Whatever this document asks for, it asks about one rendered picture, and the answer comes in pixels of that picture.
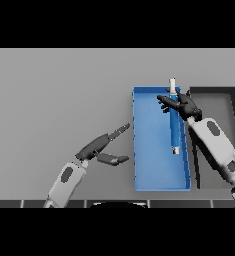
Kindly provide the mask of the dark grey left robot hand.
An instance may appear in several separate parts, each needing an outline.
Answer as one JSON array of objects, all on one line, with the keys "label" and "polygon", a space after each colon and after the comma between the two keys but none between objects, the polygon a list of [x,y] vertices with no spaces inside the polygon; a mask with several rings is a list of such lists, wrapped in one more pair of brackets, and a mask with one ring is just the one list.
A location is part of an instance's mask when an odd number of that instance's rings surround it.
[{"label": "dark grey left robot hand", "polygon": [[117,166],[120,163],[124,163],[129,160],[128,156],[114,156],[111,154],[103,153],[103,150],[106,146],[120,136],[123,132],[125,132],[130,127],[130,124],[126,124],[116,129],[111,134],[103,134],[93,141],[84,146],[75,157],[80,161],[84,162],[85,160],[90,161],[93,158],[96,158],[98,162],[108,164],[111,166]]}]

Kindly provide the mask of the dark strip with pale lines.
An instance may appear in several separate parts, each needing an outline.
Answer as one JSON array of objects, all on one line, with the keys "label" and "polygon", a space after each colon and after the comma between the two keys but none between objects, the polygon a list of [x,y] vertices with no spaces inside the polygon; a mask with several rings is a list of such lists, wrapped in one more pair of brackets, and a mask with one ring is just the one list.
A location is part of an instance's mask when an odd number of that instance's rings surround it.
[{"label": "dark strip with pale lines", "polygon": [[[42,208],[42,200],[0,200],[0,208]],[[71,200],[67,208],[233,208],[233,200],[136,200],[136,201],[95,201]]]}]

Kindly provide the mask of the dark grey bin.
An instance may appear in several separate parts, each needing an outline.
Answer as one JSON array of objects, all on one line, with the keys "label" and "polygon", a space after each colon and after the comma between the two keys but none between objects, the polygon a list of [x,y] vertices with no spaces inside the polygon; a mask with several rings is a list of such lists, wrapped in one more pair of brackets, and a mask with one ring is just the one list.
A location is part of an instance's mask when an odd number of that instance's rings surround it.
[{"label": "dark grey bin", "polygon": [[[191,98],[202,109],[204,118],[213,118],[235,149],[235,87],[191,87]],[[191,169],[198,189],[231,187],[213,170],[194,139],[190,140]]]}]

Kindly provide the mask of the blue pipe with pale ends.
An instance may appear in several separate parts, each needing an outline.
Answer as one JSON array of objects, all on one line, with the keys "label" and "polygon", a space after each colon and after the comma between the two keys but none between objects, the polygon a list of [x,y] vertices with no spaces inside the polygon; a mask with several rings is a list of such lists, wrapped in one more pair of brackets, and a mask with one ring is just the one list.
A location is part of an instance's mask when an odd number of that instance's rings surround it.
[{"label": "blue pipe with pale ends", "polygon": [[[171,78],[169,96],[172,100],[177,100],[177,93],[175,90],[175,79]],[[174,155],[179,154],[179,125],[178,125],[178,112],[175,109],[170,109],[170,128],[171,128],[171,147]]]}]

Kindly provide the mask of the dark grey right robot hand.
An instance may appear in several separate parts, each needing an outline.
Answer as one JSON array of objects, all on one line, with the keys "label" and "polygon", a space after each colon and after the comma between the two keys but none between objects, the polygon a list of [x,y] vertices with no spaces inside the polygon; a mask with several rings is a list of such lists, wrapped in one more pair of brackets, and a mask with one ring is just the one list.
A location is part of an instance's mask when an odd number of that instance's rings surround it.
[{"label": "dark grey right robot hand", "polygon": [[189,93],[178,92],[176,100],[158,95],[157,100],[161,104],[161,109],[164,113],[173,109],[179,113],[184,121],[187,121],[190,117],[193,117],[196,122],[202,120],[202,110],[196,106]]}]

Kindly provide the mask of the blue bin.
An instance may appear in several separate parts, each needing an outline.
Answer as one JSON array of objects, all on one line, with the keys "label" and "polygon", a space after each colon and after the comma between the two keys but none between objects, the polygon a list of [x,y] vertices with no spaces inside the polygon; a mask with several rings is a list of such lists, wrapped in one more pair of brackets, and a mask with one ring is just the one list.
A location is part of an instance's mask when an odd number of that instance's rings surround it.
[{"label": "blue bin", "polygon": [[174,154],[170,114],[163,113],[158,95],[169,95],[165,86],[133,87],[135,191],[189,191],[191,179],[185,122],[178,118],[179,153]]}]

